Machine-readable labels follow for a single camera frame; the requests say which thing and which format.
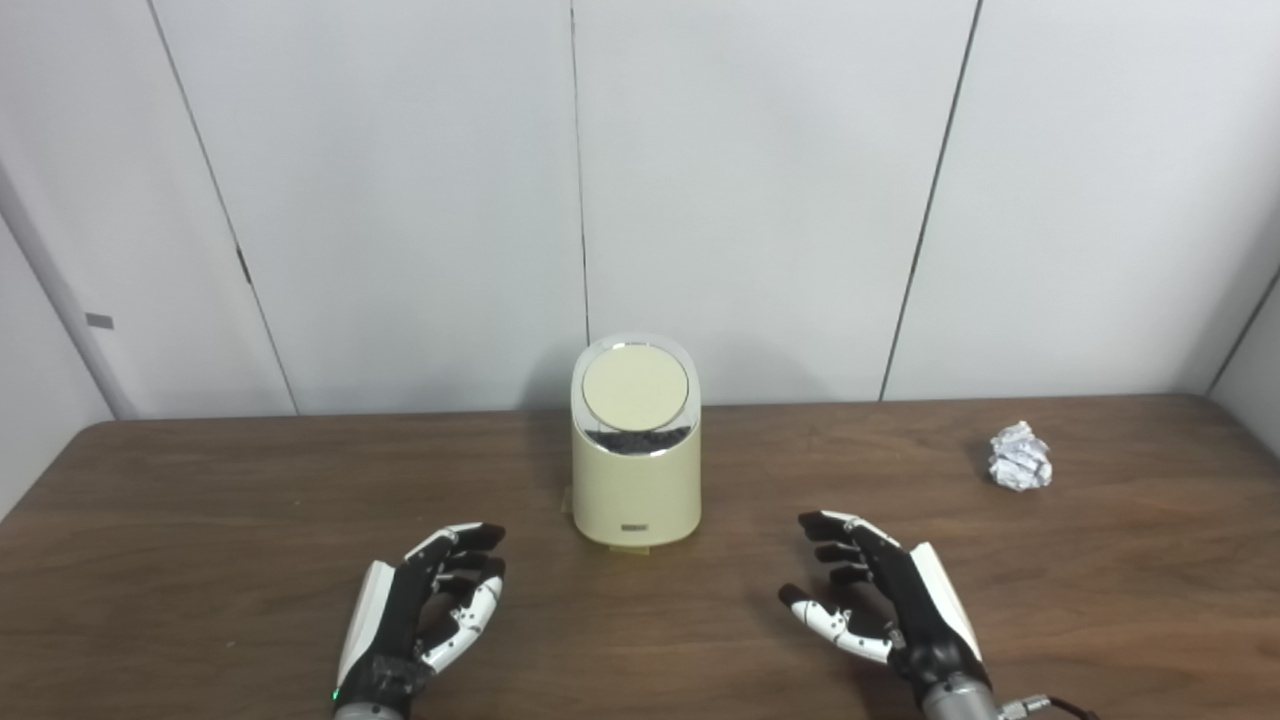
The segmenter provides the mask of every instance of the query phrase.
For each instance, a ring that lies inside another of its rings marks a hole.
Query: white wall
[[[84,363],[0,222],[0,518],[76,433],[110,419]]]
[[[1271,291],[1212,397],[1280,455],[1280,292]]]
[[[708,402],[874,400],[972,1],[577,0],[591,337]]]
[[[1206,392],[1280,265],[1280,4],[988,0],[888,400]]]
[[[143,0],[0,3],[0,214],[122,418],[293,413]]]
[[[568,3],[156,3],[302,413],[563,405]]]
[[[129,418],[563,405],[623,329],[876,398],[974,12],[157,0],[197,135],[148,3],[69,6],[0,3],[0,215]],[[886,398],[1204,392],[1280,265],[1276,37],[987,0]]]

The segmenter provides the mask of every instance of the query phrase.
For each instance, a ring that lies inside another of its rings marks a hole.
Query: wooden table
[[[1052,487],[983,482],[1019,419]],[[1106,720],[1280,716],[1280,465],[1204,400],[713,409],[705,516],[648,557],[581,538],[559,413],[108,423],[0,524],[4,717],[328,717],[370,560],[507,527],[485,637],[434,719],[914,719],[908,687],[796,623],[795,515],[933,541],[997,696]]]

